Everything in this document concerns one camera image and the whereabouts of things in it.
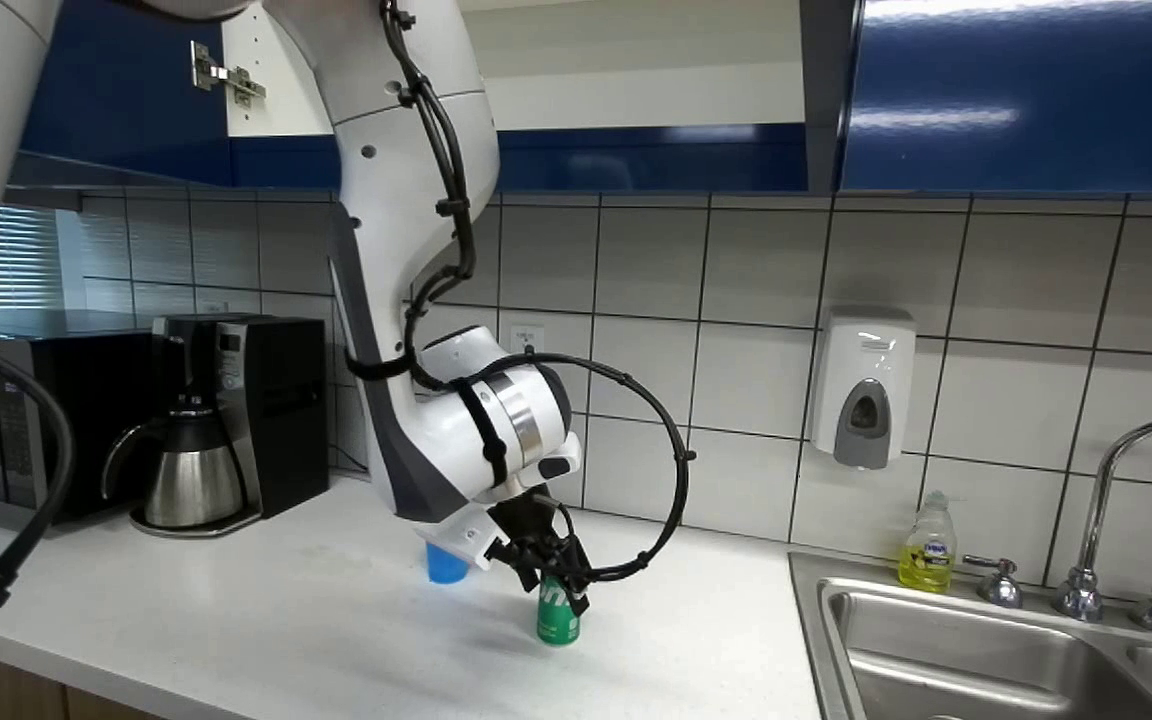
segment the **coffee maker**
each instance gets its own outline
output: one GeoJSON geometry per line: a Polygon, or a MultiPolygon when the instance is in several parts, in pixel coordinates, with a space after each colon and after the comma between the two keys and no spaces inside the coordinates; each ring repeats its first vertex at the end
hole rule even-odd
{"type": "Polygon", "coordinates": [[[132,521],[157,536],[227,536],[329,487],[323,325],[160,318],[160,412],[108,456],[108,487],[148,441],[157,471],[132,521]]]}

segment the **kitchen counter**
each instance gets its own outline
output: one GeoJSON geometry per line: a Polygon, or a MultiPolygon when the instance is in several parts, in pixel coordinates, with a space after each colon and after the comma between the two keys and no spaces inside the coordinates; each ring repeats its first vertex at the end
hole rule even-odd
{"type": "MultiPolygon", "coordinates": [[[[655,536],[577,524],[596,565],[655,536]]],[[[537,640],[537,598],[508,567],[436,589],[421,554],[366,480],[227,542],[112,517],[23,565],[0,666],[191,720],[821,717],[786,544],[680,533],[644,575],[594,589],[572,649],[537,640]]]]}

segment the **green object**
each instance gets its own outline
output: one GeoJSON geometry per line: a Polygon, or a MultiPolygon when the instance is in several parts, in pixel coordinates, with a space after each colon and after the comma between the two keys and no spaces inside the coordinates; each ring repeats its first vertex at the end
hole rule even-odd
{"type": "Polygon", "coordinates": [[[895,554],[895,583],[921,593],[947,593],[957,561],[957,536],[947,521],[947,501],[939,493],[929,495],[921,521],[895,554]]]}
{"type": "Polygon", "coordinates": [[[579,617],[577,617],[565,583],[551,575],[539,580],[537,635],[545,645],[577,645],[577,635],[579,635],[579,617]]]}

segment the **sink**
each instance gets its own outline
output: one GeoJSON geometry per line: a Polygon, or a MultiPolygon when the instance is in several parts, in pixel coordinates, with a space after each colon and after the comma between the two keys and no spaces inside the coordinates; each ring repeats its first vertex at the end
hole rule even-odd
{"type": "Polygon", "coordinates": [[[868,720],[1152,720],[1152,698],[1072,634],[860,589],[829,613],[868,720]]]}
{"type": "Polygon", "coordinates": [[[829,720],[1152,720],[1152,634],[976,598],[929,598],[885,567],[791,556],[829,720]]]}

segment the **power outlet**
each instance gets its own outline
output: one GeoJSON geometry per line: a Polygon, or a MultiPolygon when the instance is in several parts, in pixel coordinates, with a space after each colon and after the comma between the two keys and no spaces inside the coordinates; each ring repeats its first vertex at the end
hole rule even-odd
{"type": "Polygon", "coordinates": [[[508,334],[508,347],[511,352],[526,352],[526,347],[545,347],[545,328],[537,328],[537,325],[516,325],[511,334],[508,334]]]}

